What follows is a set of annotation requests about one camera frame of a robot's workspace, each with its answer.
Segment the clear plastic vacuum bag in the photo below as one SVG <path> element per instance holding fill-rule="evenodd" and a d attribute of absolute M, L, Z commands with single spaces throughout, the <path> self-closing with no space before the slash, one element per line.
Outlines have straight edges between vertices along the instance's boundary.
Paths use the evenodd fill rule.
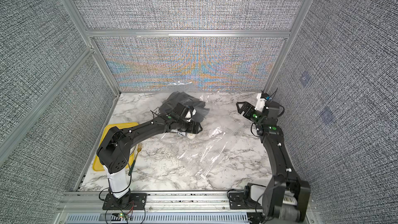
<path fill-rule="evenodd" d="M 236 102 L 256 102 L 255 92 L 197 93 L 210 111 L 194 139 L 177 133 L 157 135 L 146 146 L 146 161 L 154 176 L 168 180 L 207 180 L 217 187 L 258 181 L 267 176 L 267 156 L 238 114 Z"/>

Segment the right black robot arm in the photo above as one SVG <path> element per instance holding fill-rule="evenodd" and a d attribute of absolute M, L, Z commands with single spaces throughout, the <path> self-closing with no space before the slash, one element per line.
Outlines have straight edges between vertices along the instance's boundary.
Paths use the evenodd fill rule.
<path fill-rule="evenodd" d="M 301 180 L 288 155 L 284 133 L 278 118 L 285 108 L 277 102 L 266 101 L 262 111 L 248 102 L 237 102 L 237 111 L 256 127 L 271 165 L 272 178 L 259 198 L 265 217 L 302 223 L 306 217 L 311 195 L 309 182 Z"/>

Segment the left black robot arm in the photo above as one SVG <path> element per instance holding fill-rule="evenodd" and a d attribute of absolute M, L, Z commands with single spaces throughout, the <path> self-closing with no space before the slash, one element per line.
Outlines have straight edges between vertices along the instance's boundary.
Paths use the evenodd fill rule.
<path fill-rule="evenodd" d="M 129 163 L 131 148 L 153 136 L 173 130 L 195 135 L 202 132 L 201 124 L 192 119 L 195 113 L 193 107 L 178 103 L 171 111 L 154 114 L 151 120 L 137 126 L 110 128 L 96 152 L 107 173 L 109 194 L 116 199 L 129 194 L 131 182 L 126 180 L 124 168 Z"/>

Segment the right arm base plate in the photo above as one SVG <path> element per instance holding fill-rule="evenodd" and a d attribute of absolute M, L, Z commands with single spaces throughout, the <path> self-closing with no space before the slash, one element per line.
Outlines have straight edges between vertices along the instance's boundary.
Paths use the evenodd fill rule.
<path fill-rule="evenodd" d="M 253 209 L 255 212 L 262 210 L 262 198 L 253 200 L 249 194 L 242 189 L 230 189 L 227 191 L 230 209 Z"/>

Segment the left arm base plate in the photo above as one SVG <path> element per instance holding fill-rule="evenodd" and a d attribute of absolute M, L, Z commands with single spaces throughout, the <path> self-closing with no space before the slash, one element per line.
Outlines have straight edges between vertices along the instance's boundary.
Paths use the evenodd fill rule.
<path fill-rule="evenodd" d="M 107 194 L 102 210 L 143 210 L 147 202 L 148 194 L 127 193 L 121 198 Z"/>

